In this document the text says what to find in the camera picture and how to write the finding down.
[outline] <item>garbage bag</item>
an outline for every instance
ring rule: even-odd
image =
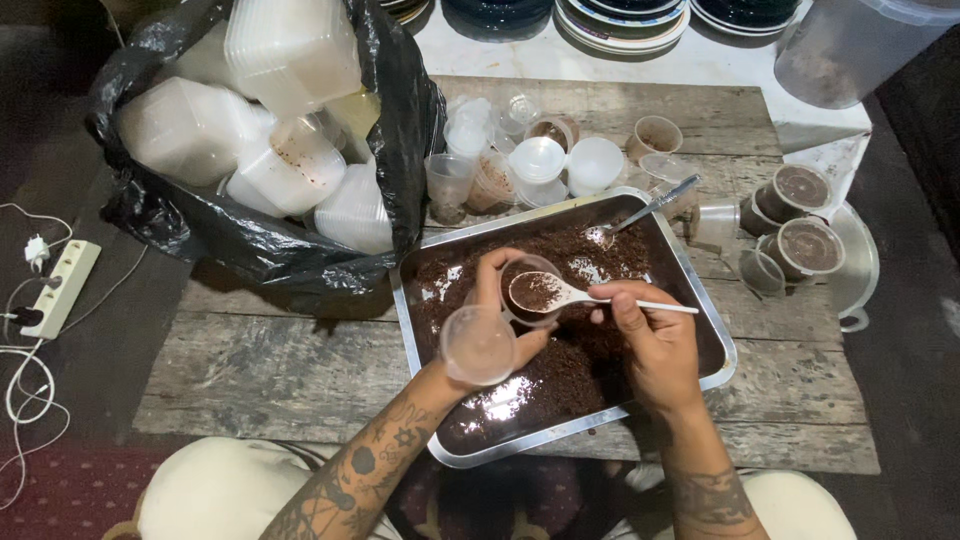
[[[363,85],[381,101],[367,143],[376,181],[393,227],[394,250],[354,251],[291,220],[248,209],[216,187],[174,184],[124,149],[119,110],[147,90],[157,72],[176,61],[215,24],[230,0],[186,0],[141,25],[127,46],[100,70],[90,90],[86,126],[103,146],[116,188],[101,217],[141,242],[177,258],[213,258],[251,284],[290,298],[290,309],[321,311],[343,296],[370,294],[420,234],[426,177],[423,158],[441,152],[446,105],[427,77],[413,37],[376,0],[344,0],[357,37]]]

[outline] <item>plastic spoon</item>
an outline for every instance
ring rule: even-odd
[[[687,178],[683,182],[680,182],[680,184],[678,184],[677,187],[674,187],[673,189],[667,191],[660,197],[657,197],[656,199],[651,201],[649,205],[644,207],[643,210],[621,221],[615,227],[612,227],[610,225],[598,225],[596,227],[590,227],[589,229],[584,230],[584,236],[586,236],[588,240],[596,242],[597,244],[599,244],[604,248],[609,248],[613,245],[613,239],[617,233],[619,233],[620,231],[623,231],[628,226],[633,225],[636,222],[636,220],[647,215],[648,213],[657,211],[663,205],[672,203],[678,197],[683,195],[685,191],[690,189],[694,184],[700,182],[700,180],[701,180],[700,175],[695,174]]]
[[[517,298],[517,296],[519,295],[515,293],[518,293],[522,289],[523,285],[518,284],[517,280],[519,280],[520,278],[523,278],[524,276],[526,276],[527,279],[539,280],[540,285],[549,291],[556,291],[553,294],[553,298],[547,301],[544,306],[540,306],[540,307],[526,306],[525,304],[523,304],[523,302]],[[591,297],[590,295],[588,295],[586,292],[573,287],[572,285],[561,280],[557,276],[554,276],[553,274],[550,274],[547,272],[524,272],[523,274],[516,276],[510,282],[510,299],[517,306],[522,307],[527,311],[532,311],[534,313],[550,313],[552,311],[556,311],[557,309],[560,309],[561,307],[569,306],[570,304],[580,304],[582,302],[593,302],[595,304],[610,303],[610,300],[597,300]],[[697,309],[696,307],[673,306],[670,304],[658,304],[656,302],[644,302],[642,300],[637,300],[636,305],[638,307],[646,307],[648,309],[664,309],[667,311],[680,311],[682,313],[691,313],[691,314],[696,314],[700,312],[700,309]]]

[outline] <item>metal tray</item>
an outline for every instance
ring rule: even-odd
[[[433,348],[425,337],[428,329],[416,328],[410,318],[409,307],[420,300],[421,292],[414,277],[422,263],[437,257],[456,258],[458,254],[475,251],[476,246],[492,239],[503,238],[507,241],[532,231],[557,228],[574,220],[586,221],[590,225],[610,223],[612,217],[626,217],[642,209],[648,201],[649,196],[642,191],[632,187],[618,187],[597,195],[564,201],[551,207],[523,212],[420,241],[397,268],[390,272],[411,375],[416,374],[434,355]],[[700,388],[707,390],[730,380],[736,369],[736,348],[677,236],[659,212],[644,217],[632,227],[643,229],[652,283],[672,294],[681,304],[700,309],[700,313],[695,316],[702,374]],[[631,405],[612,406],[550,428],[521,435],[473,454],[454,454],[448,451],[436,434],[427,447],[444,465],[466,469],[629,416],[635,406]]]

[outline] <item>electrical outlet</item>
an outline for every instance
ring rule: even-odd
[[[70,240],[63,253],[60,254],[60,260],[54,266],[51,278],[57,276],[63,279],[63,282],[56,289],[50,285],[43,287],[40,291],[40,297],[36,299],[34,309],[43,311],[43,320],[35,327],[24,327],[20,329],[22,335],[39,337],[42,339],[54,339],[60,334],[63,323],[66,322],[66,316],[70,314],[81,289],[84,288],[86,278],[93,269],[93,263],[100,255],[100,246],[91,244],[84,240]]]

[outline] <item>wooden table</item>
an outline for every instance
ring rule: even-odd
[[[434,77],[448,98],[490,95],[508,80]],[[782,163],[759,88],[527,81],[542,107],[580,122],[581,137],[626,141],[646,114],[684,132],[680,158],[696,165],[702,199],[742,198]],[[517,213],[468,216],[465,227]],[[424,235],[449,231],[427,219]],[[674,231],[684,236],[684,223]],[[742,247],[752,245],[745,233]],[[739,353],[733,379],[707,401],[738,466],[877,474],[863,400],[843,353],[828,287],[759,300],[714,253],[687,247]],[[389,287],[371,300],[391,304]],[[410,379],[396,310],[358,315],[363,303],[330,306],[319,319],[265,299],[224,271],[200,265],[180,302],[133,426],[314,442],[348,441]],[[344,320],[359,316],[365,320]],[[608,424],[533,454],[656,458],[636,420]]]

